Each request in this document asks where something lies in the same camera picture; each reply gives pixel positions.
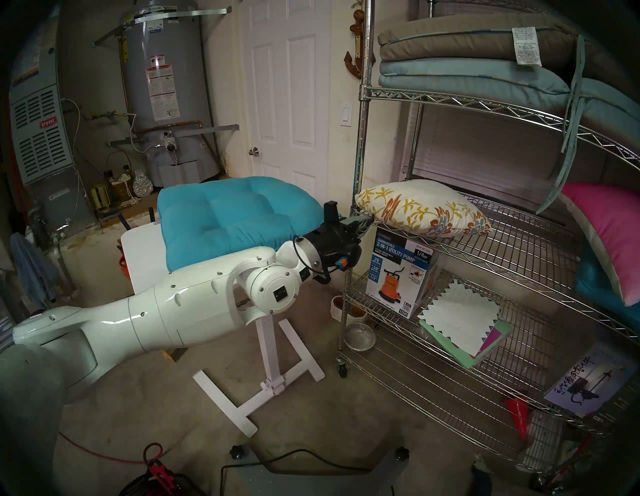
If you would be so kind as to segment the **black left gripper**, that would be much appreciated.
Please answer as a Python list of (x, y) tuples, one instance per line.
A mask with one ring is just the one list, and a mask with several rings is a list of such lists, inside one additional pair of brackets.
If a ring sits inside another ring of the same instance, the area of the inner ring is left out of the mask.
[(305, 234), (319, 255), (322, 273), (354, 268), (362, 255), (361, 238), (365, 236), (374, 219), (370, 216), (351, 216), (340, 223), (337, 202), (330, 200), (323, 205), (323, 224)]

